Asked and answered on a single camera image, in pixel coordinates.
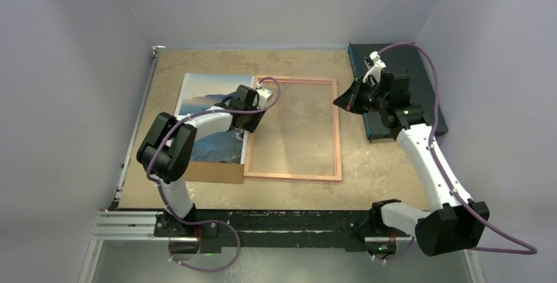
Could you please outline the seascape photo print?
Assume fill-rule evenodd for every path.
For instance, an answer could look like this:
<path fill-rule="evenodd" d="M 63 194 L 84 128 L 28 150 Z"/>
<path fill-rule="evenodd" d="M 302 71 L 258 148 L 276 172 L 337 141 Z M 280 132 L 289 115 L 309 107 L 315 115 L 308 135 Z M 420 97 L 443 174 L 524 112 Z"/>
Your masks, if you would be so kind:
<path fill-rule="evenodd" d="M 216 104 L 231 97 L 239 85 L 252 86 L 252 76 L 186 73 L 174 114 L 178 120 L 192 116 L 198 128 L 190 160 L 192 162 L 244 164 L 246 152 L 242 129 L 229 129 L 231 116 L 218 113 Z"/>

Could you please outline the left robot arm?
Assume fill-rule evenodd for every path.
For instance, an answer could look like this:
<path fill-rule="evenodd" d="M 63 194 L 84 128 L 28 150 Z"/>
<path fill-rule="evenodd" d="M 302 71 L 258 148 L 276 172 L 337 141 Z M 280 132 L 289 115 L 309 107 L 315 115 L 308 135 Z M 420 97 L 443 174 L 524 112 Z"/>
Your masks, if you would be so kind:
<path fill-rule="evenodd" d="M 171 216 L 170 227 L 179 236 L 192 234 L 196 227 L 195 204 L 188 194 L 183 175 L 195 142 L 232 130 L 254 132 L 273 105 L 273 92 L 260 85 L 240 85 L 223 100 L 199 112 L 177 118 L 162 112 L 155 117 L 136 155 L 149 181 L 155 183 Z"/>

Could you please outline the pink picture frame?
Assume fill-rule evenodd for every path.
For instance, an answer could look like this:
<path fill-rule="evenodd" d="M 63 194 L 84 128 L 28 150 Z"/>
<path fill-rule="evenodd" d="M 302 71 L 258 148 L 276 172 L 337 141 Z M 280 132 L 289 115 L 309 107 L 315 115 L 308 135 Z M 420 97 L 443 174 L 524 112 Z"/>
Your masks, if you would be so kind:
<path fill-rule="evenodd" d="M 340 183 L 342 160 L 336 79 L 256 77 L 277 103 L 247 140 L 247 179 Z"/>

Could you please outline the brown cardboard backing board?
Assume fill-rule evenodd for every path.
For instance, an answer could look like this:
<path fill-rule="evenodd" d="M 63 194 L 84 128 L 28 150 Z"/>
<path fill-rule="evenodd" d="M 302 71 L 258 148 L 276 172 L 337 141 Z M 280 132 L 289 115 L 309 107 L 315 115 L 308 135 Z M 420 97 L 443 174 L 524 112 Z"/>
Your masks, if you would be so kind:
<path fill-rule="evenodd" d="M 184 180 L 205 183 L 244 183 L 244 166 L 239 163 L 190 162 Z"/>

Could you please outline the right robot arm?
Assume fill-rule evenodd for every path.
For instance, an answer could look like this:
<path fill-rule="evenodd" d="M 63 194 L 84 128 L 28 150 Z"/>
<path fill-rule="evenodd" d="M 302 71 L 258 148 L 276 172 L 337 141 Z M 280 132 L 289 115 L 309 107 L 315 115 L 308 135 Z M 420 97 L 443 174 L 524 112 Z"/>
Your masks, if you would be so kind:
<path fill-rule="evenodd" d="M 379 80 L 355 77 L 333 104 L 353 114 L 379 114 L 409 157 L 428 198 L 427 211 L 398 199 L 374 202 L 368 218 L 371 231 L 384 235 L 400 230 L 427 256 L 476 248 L 485 229 L 480 220 L 489 218 L 489 208 L 475 201 L 450 170 L 440 168 L 445 158 L 424 109 L 411 102 L 409 76 L 382 72 Z"/>

